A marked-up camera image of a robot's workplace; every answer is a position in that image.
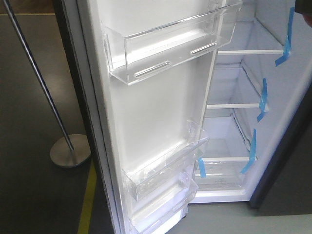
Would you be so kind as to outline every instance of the refrigerator side panel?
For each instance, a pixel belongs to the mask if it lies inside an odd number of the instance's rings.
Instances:
[[[289,14],[289,8],[280,8],[266,15],[266,22],[278,25],[276,15]],[[246,193],[253,194],[262,174],[281,141],[301,99],[306,93],[312,74],[312,30],[302,16],[295,13],[292,27],[292,51],[289,59],[279,66],[275,60],[279,55],[245,56],[244,62],[252,69],[258,82],[267,80],[268,105],[270,110],[257,125],[258,161],[249,174]]]

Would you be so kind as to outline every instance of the round metal base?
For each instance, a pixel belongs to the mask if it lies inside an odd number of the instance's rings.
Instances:
[[[74,151],[68,148],[65,138],[59,139],[50,150],[51,160],[60,167],[76,167],[87,160],[91,154],[87,136],[69,135]]]

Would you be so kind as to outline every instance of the door shelf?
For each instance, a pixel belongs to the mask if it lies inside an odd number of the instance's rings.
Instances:
[[[217,66],[207,109],[259,108],[262,85],[254,82],[257,81],[250,79],[243,67]]]
[[[105,28],[110,74],[132,85],[229,43],[242,2],[224,2],[219,9],[132,35]]]
[[[130,218],[131,234],[151,234],[192,201],[197,190],[198,186],[192,179],[187,188],[176,185],[167,189],[156,201]]]
[[[187,180],[191,175],[185,172],[185,168],[198,158],[197,149],[207,140],[206,132],[189,121],[184,142],[135,173],[123,172],[129,193],[136,201],[140,201],[167,181]]]

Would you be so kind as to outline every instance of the blue tape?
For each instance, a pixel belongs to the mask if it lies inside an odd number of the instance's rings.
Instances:
[[[259,109],[260,109],[261,113],[257,117],[258,122],[265,115],[265,106],[267,104],[267,99],[268,99],[267,79],[263,78],[263,89],[262,89],[261,99],[260,99],[260,102],[259,102]]]
[[[246,164],[246,166],[242,169],[241,173],[245,174],[248,169],[253,165],[255,161],[256,156],[256,138],[257,138],[257,131],[256,129],[253,130],[253,139],[250,145],[250,151],[249,151],[249,162]]]
[[[294,7],[290,8],[288,27],[287,27],[287,36],[286,36],[285,45],[284,45],[284,52],[283,52],[282,57],[275,60],[276,67],[278,65],[281,65],[283,62],[285,62],[291,55],[292,35],[293,35],[293,16],[294,16]]]
[[[198,161],[198,166],[199,166],[199,171],[200,171],[200,177],[205,178],[206,169],[205,169],[205,164],[204,164],[202,157],[200,157],[197,161]]]

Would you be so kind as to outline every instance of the glass shelf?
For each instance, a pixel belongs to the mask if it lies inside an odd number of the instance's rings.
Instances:
[[[110,74],[132,85],[229,43],[242,2],[223,2],[219,9],[132,35],[105,28]]]
[[[198,158],[196,150],[208,140],[208,136],[196,123],[189,121],[188,124],[188,135],[180,145],[135,173],[123,172],[128,191],[136,201],[167,181],[183,181],[191,176],[185,168]]]
[[[217,66],[207,109],[259,108],[260,93],[243,67]]]

